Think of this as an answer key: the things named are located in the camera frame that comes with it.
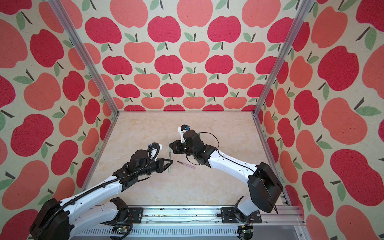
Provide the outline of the purple pen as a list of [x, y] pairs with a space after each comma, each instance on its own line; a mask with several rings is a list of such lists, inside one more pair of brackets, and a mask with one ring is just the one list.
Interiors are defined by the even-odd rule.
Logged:
[[191, 169], [196, 169], [196, 167], [192, 166], [192, 165], [189, 165], [189, 164], [186, 164], [186, 163], [183, 163], [183, 162], [180, 162], [180, 161], [177, 161], [177, 163], [183, 165], [183, 166], [186, 166], [188, 168], [191, 168]]

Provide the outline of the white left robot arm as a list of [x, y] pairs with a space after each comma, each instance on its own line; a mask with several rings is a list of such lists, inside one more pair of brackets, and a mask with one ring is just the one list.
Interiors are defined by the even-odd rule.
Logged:
[[149, 179], [152, 173], [162, 173], [173, 160], [158, 158], [158, 150], [137, 150], [131, 160], [100, 184], [75, 196], [58, 201], [53, 198], [44, 203], [30, 227], [34, 240], [70, 240], [78, 233], [103, 224], [121, 229], [125, 238], [141, 213], [132, 213], [128, 205], [118, 197], [140, 181]]

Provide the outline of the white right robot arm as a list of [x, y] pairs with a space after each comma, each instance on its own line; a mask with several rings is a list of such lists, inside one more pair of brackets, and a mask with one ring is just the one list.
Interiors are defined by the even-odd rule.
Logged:
[[253, 165], [222, 153], [218, 148], [203, 142], [197, 145], [176, 140], [169, 144], [174, 154], [192, 156], [199, 165], [221, 170], [247, 185], [249, 194], [241, 197], [233, 208], [233, 216], [245, 223], [257, 211], [278, 212], [276, 202], [283, 186], [271, 167], [262, 162]]

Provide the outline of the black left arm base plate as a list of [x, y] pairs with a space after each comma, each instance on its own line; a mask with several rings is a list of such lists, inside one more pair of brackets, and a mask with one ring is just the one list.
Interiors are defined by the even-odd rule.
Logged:
[[143, 208], [128, 207], [119, 211], [118, 223], [140, 224], [143, 218]]

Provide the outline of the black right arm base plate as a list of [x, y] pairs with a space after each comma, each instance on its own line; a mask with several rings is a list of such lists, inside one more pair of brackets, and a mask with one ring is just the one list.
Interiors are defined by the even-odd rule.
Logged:
[[221, 213], [217, 216], [221, 217], [223, 224], [261, 224], [263, 222], [260, 211], [246, 216], [235, 208], [221, 208]]

